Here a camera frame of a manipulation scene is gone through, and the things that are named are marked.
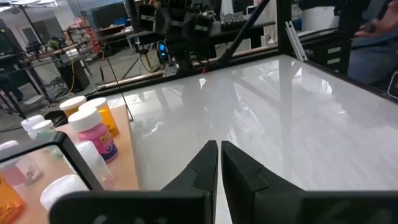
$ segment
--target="pill bottle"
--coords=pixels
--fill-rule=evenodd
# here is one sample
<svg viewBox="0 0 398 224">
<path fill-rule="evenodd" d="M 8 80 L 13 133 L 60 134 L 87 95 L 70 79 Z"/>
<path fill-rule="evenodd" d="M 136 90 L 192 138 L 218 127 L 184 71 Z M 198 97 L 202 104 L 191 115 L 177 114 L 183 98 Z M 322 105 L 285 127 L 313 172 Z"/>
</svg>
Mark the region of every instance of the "pill bottle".
<svg viewBox="0 0 398 224">
<path fill-rule="evenodd" d="M 17 141 L 5 142 L 0 145 L 0 151 L 16 145 Z M 0 175 L 6 178 L 8 184 L 20 187 L 33 184 L 42 175 L 42 171 L 29 155 L 24 155 L 1 163 Z"/>
<path fill-rule="evenodd" d="M 40 195 L 40 203 L 49 211 L 51 206 L 62 196 L 77 192 L 87 191 L 85 183 L 76 174 L 65 175 L 49 184 Z"/>
<path fill-rule="evenodd" d="M 0 195 L 0 223 L 14 223 L 22 215 L 26 203 L 1 174 Z"/>
<path fill-rule="evenodd" d="M 33 132 L 36 133 L 36 135 L 37 135 L 36 138 L 38 138 L 38 139 L 44 138 L 48 134 L 54 133 L 56 131 L 54 124 L 51 120 L 45 120 L 45 121 L 42 121 L 42 122 L 36 124 L 35 126 L 32 127 L 32 130 L 33 130 Z M 49 146 L 49 147 L 46 147 L 45 150 L 52 152 L 54 157 L 62 158 L 62 156 L 63 156 L 61 150 L 57 146 Z"/>
<path fill-rule="evenodd" d="M 85 108 L 68 118 L 69 124 L 77 132 L 80 141 L 91 141 L 106 163 L 118 156 L 118 149 L 102 117 L 95 108 Z"/>
<path fill-rule="evenodd" d="M 21 126 L 27 132 L 31 139 L 36 138 L 36 133 L 32 131 L 33 126 L 36 124 L 44 121 L 44 117 L 42 115 L 35 115 L 30 118 L 26 118 L 25 120 L 21 121 Z"/>
<path fill-rule="evenodd" d="M 90 100 L 81 106 L 79 106 L 79 110 L 84 110 L 87 107 L 94 107 L 98 110 L 100 115 L 102 116 L 102 123 L 106 125 L 109 133 L 111 133 L 112 137 L 116 137 L 119 134 L 118 127 L 114 122 L 113 115 L 111 113 L 111 109 L 108 106 L 108 101 L 105 97 L 97 98 L 94 100 Z"/>
<path fill-rule="evenodd" d="M 112 172 L 106 165 L 104 159 L 96 150 L 95 145 L 91 141 L 83 141 L 79 142 L 75 146 L 82 158 L 87 163 L 88 167 L 94 173 L 98 182 L 101 183 L 102 188 L 104 188 L 105 190 L 112 189 L 112 186 L 114 184 L 114 177 L 112 175 Z M 68 164 L 69 168 L 73 170 L 74 173 L 76 173 L 74 168 L 68 162 L 67 158 L 65 156 L 63 158 Z"/>
<path fill-rule="evenodd" d="M 72 115 L 74 112 L 79 110 L 80 105 L 82 105 L 83 103 L 86 103 L 86 102 L 87 102 L 87 99 L 85 96 L 76 96 L 76 97 L 70 98 L 69 100 L 61 103 L 60 109 L 69 118 L 70 115 Z"/>
</svg>

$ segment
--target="glossy white tabletop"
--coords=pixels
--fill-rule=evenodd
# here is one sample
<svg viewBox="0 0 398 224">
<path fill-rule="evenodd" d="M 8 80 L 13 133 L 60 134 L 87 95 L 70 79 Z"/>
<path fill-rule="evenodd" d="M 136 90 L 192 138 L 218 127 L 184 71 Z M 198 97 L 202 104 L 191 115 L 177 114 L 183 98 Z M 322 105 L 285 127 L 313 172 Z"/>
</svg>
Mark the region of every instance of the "glossy white tabletop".
<svg viewBox="0 0 398 224">
<path fill-rule="evenodd" d="M 124 94 L 142 189 L 215 139 L 305 190 L 398 190 L 398 105 L 288 56 Z M 220 172 L 218 185 L 217 221 L 230 223 Z"/>
</svg>

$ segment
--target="pink label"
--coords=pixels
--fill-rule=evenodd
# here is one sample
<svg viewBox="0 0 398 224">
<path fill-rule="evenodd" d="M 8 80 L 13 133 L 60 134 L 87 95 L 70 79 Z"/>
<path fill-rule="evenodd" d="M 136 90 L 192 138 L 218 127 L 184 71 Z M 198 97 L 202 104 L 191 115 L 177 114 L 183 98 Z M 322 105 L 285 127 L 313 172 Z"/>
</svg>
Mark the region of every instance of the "pink label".
<svg viewBox="0 0 398 224">
<path fill-rule="evenodd" d="M 105 162 L 111 161 L 117 156 L 118 148 L 113 142 L 109 131 L 91 141 L 94 143 L 95 148 L 97 148 L 97 151 L 101 154 Z"/>
</svg>

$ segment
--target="orange bottle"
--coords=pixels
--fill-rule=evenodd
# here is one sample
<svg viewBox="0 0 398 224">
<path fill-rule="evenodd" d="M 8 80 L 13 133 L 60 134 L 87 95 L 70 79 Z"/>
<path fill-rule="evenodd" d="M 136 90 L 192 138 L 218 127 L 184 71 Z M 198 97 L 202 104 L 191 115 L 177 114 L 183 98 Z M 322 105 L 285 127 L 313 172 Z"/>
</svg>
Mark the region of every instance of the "orange bottle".
<svg viewBox="0 0 398 224">
<path fill-rule="evenodd" d="M 0 224 L 10 224 L 24 211 L 26 204 L 0 175 Z"/>
</svg>

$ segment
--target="pink bottle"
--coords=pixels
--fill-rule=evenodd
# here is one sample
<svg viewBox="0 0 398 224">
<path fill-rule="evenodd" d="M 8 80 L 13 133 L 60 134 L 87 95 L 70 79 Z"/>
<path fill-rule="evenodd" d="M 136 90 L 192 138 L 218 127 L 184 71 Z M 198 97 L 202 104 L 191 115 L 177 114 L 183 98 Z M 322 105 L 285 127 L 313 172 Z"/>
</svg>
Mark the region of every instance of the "pink bottle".
<svg viewBox="0 0 398 224">
<path fill-rule="evenodd" d="M 77 132 L 79 140 L 93 142 L 106 163 L 118 156 L 118 149 L 96 108 L 87 107 L 77 111 L 68 118 L 68 121 Z"/>
</svg>

